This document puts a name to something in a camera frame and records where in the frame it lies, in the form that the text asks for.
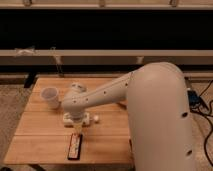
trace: black cable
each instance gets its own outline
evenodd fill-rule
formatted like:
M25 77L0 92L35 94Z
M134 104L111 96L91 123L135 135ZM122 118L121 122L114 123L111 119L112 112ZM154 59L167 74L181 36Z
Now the black cable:
M194 111L193 109L191 109L191 112L194 113L194 114L200 115L203 118L205 118L208 121L209 125L210 125L210 131L209 131L208 135L204 139L203 147L204 147L205 156L206 156L207 160L209 161L210 165L213 167L213 161L210 159L210 155L209 155L208 149L207 149L208 140L211 137L211 135L213 134L213 123L208 118L208 116L206 116L205 114L202 114L200 112Z
M199 97L201 97L209 89L212 83L213 83L213 80L211 80L210 83L207 85L207 87L200 93Z
M198 111L199 111L201 114L203 114L203 115L206 115L206 116L209 116L209 117L213 117L213 115L212 115L212 104L213 104L213 100L211 100L211 101L209 102L209 110L208 110L208 113L204 113L203 111L201 111L201 109L200 109L201 105L198 105L198 107L195 108L195 109L198 109Z

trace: white cup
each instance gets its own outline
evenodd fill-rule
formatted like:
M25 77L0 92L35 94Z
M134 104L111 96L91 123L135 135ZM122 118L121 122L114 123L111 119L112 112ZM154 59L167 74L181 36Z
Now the white cup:
M40 96L51 109L57 109L60 105L58 94L59 92L57 88L46 87L42 89Z

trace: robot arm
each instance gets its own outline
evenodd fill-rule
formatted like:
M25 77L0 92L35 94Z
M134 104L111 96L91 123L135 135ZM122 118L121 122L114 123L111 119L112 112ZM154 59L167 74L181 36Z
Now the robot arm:
M71 90L65 95L62 107L70 113L72 120L75 122L84 117L85 109L88 107L125 100L126 90L132 74L133 72L128 73L90 92L82 92L80 89L83 85L74 84L74 87L71 87Z
M125 98L136 170L195 171L187 89L173 64L148 64L91 92L70 91L62 107L78 122L85 108Z

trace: table top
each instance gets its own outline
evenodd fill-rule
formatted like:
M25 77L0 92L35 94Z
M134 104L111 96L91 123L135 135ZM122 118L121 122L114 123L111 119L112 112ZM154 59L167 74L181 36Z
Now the table top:
M113 78L39 78L16 129L5 157L5 164L131 164L129 125L126 109L121 104L88 108L98 114L100 123L83 127L80 160L67 160L72 127L64 127L63 110L52 110L40 98L42 88L59 89L59 100L72 82L81 82L88 90Z

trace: screw hole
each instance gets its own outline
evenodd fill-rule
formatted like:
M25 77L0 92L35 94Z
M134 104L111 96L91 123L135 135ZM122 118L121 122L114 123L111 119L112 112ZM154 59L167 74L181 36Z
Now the screw hole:
M189 150L187 153L186 153L186 156L190 156L192 154L192 150Z
M187 117L187 116L188 116L188 113L187 113L187 112L185 112L185 113L182 114L182 118L185 118L185 117Z

